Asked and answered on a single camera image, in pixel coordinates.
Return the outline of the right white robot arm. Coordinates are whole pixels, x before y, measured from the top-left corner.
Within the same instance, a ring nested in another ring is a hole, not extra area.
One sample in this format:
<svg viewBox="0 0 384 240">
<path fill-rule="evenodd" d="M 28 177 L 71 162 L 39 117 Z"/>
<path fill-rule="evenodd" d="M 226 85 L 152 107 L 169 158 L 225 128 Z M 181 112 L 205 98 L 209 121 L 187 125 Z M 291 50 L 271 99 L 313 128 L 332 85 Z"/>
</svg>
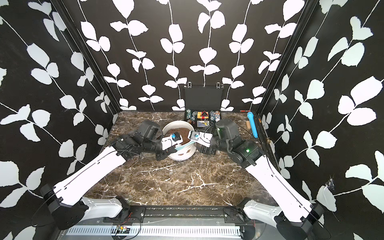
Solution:
<svg viewBox="0 0 384 240">
<path fill-rule="evenodd" d="M 235 122 L 222 119 L 216 123 L 216 130 L 216 135 L 189 133 L 189 139 L 227 153 L 233 162 L 257 179 L 278 204 L 273 207 L 248 200 L 242 207 L 247 218 L 276 228 L 286 240 L 307 239 L 323 216 L 324 209 L 302 197 L 276 170 L 255 141 L 242 139 Z"/>
</svg>

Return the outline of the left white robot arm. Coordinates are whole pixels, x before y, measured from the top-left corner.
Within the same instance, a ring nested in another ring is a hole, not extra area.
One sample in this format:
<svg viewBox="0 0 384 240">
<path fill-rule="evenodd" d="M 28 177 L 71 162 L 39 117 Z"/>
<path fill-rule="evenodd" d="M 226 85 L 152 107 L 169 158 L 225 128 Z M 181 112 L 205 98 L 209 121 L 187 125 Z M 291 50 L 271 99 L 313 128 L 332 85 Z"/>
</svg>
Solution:
<svg viewBox="0 0 384 240">
<path fill-rule="evenodd" d="M 123 221 L 130 205 L 122 198 L 89 199 L 84 195 L 111 171 L 142 153 L 155 154 L 156 160 L 176 153 L 176 145 L 183 142 L 181 134 L 163 136 L 160 126 L 152 121 L 142 122 L 138 129 L 121 135 L 111 142 L 96 158 L 52 188 L 41 188 L 45 203 L 59 230 L 67 230 L 81 221 L 109 218 Z"/>
</svg>

